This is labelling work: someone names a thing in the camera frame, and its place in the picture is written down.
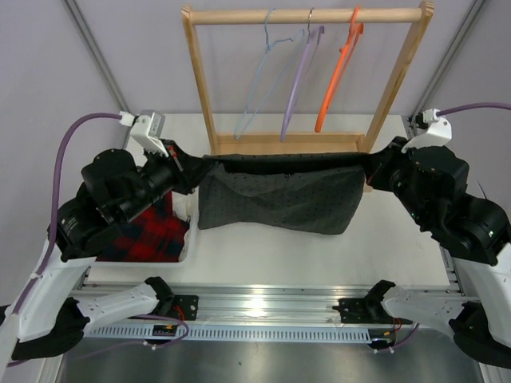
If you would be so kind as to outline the dark grey dotted skirt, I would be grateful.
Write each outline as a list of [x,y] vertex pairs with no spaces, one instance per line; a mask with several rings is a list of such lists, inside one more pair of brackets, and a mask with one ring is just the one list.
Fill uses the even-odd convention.
[[361,202],[366,158],[357,153],[205,156],[198,227],[258,223],[341,235]]

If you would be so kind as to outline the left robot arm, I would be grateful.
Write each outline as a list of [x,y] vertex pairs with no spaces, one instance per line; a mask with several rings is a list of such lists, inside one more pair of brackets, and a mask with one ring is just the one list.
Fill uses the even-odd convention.
[[98,303],[73,298],[71,290],[97,256],[121,236],[121,228],[169,192],[188,195],[212,169],[172,140],[163,152],[146,152],[136,165],[124,149],[96,155],[85,166],[76,196],[53,212],[47,243],[34,275],[15,302],[1,308],[1,347],[8,365],[54,357],[72,349],[90,330],[124,318],[172,313],[174,294],[160,277]]

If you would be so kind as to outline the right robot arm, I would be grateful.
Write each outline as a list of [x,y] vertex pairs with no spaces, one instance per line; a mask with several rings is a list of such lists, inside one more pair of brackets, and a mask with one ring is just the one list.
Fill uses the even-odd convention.
[[404,148],[394,138],[369,156],[366,181],[391,192],[421,232],[429,232],[456,260],[476,300],[449,303],[378,282],[364,310],[374,322],[387,317],[424,324],[449,337],[480,363],[510,367],[510,222],[489,199],[467,193],[469,165],[445,146]]

